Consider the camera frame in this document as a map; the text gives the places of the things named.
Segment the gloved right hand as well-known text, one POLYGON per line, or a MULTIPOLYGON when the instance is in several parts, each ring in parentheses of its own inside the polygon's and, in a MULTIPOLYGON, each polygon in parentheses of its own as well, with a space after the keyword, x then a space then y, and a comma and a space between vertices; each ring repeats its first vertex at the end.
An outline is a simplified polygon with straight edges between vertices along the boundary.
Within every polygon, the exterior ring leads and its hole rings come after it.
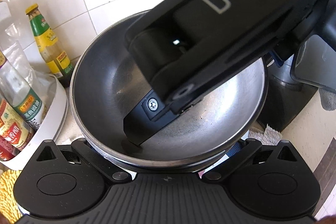
POLYGON ((322 108, 326 111, 336 110, 336 94, 322 88, 319 88, 318 91, 322 108))

